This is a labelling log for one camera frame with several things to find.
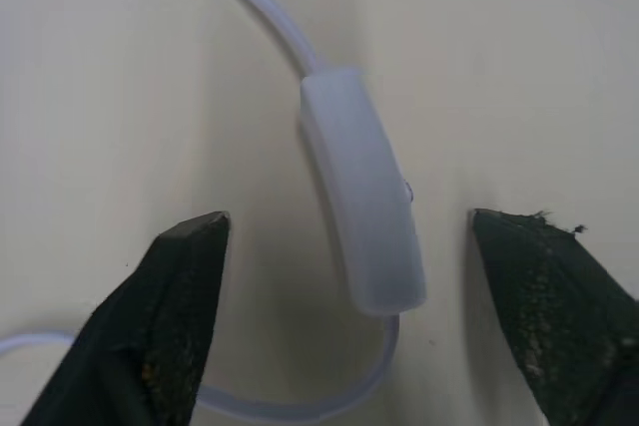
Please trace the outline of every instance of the dark green pliers jaw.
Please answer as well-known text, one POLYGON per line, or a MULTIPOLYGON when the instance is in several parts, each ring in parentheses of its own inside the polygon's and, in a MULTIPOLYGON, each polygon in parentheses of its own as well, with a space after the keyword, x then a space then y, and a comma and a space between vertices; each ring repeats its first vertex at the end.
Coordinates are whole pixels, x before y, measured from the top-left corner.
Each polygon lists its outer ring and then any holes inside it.
POLYGON ((639 307, 545 214, 477 210, 501 329, 551 426, 639 425, 639 307))
POLYGON ((187 426, 213 338, 230 221, 178 223, 93 312, 23 426, 187 426))

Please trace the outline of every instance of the white background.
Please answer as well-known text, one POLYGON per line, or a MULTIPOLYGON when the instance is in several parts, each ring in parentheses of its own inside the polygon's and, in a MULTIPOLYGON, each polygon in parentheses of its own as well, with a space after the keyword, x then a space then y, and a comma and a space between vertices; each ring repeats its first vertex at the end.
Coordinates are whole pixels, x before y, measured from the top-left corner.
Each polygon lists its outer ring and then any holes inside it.
MULTIPOLYGON (((466 213, 548 209, 639 293, 639 0, 281 0, 361 66, 415 202, 428 301, 334 425, 533 426, 466 213)), ((206 381, 302 401, 378 353, 348 305, 299 78, 238 0, 0 0, 0 335, 75 330, 179 220, 228 210, 206 381)), ((0 361, 17 424, 62 354, 0 361)), ((198 409, 198 425, 239 424, 198 409)))

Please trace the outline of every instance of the white plastic casing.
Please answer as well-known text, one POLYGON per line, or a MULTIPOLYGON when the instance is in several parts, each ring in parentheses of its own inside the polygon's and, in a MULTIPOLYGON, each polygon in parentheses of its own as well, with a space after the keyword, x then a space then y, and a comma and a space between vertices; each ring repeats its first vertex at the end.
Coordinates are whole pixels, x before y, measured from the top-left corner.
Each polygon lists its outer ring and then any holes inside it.
POLYGON ((425 300, 410 198, 359 71, 302 81, 302 125, 315 155, 359 311, 388 316, 425 300))

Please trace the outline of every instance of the white surface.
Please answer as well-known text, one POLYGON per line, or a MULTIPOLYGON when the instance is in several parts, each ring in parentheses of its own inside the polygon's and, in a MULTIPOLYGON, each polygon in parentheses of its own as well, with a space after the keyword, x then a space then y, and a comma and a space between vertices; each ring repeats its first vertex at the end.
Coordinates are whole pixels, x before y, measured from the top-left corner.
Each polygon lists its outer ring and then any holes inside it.
MULTIPOLYGON (((387 384, 330 424, 536 425, 465 213, 586 223, 586 245, 639 293, 639 0, 281 1, 328 59, 364 68, 431 285, 387 384)), ((207 381, 304 400, 368 367, 379 325, 331 267, 299 79, 251 13, 0 0, 0 19, 0 331, 79 327, 155 234, 224 209, 236 229, 207 381)), ((59 354, 0 361, 0 424, 59 354)))
POLYGON ((302 80, 300 120, 339 235, 350 299, 369 316, 421 306, 421 252, 401 177, 357 69, 302 80))

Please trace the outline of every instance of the white wire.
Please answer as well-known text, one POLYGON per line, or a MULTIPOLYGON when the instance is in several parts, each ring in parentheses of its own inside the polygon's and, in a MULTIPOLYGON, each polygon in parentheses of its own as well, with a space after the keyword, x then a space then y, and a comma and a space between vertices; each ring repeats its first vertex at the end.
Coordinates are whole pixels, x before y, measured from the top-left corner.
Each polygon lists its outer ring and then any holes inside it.
MULTIPOLYGON (((277 404, 249 401, 212 386, 201 386, 198 404, 207 409, 252 423, 312 424, 349 411, 372 394, 388 370, 399 336, 399 316, 384 319, 381 356, 368 373, 347 391, 316 403, 277 404)), ((74 336, 61 331, 16 334, 0 339, 0 356, 24 346, 49 343, 71 345, 74 336)))
MULTIPOLYGON (((275 0, 248 1, 275 26, 295 54, 305 75, 311 75, 323 68, 323 63, 309 39, 275 0)), ((288 405, 248 401, 218 388, 203 385, 198 392, 198 404, 244 421, 278 424, 317 423, 353 409, 372 394, 392 361, 399 337, 399 316, 390 316, 383 321, 384 338, 381 356, 361 380, 341 394, 315 403, 288 405)), ((70 345, 74 339, 73 335, 61 331, 16 334, 0 339, 0 356, 24 346, 56 342, 70 345)))
POLYGON ((75 338, 71 334, 61 331, 42 331, 37 333, 15 334, 0 340, 0 356, 22 348, 38 344, 63 343, 71 344, 75 338))
POLYGON ((306 76, 322 69, 322 61, 318 58, 311 42, 278 2, 275 0, 248 1, 262 12, 278 30, 304 69, 306 76))

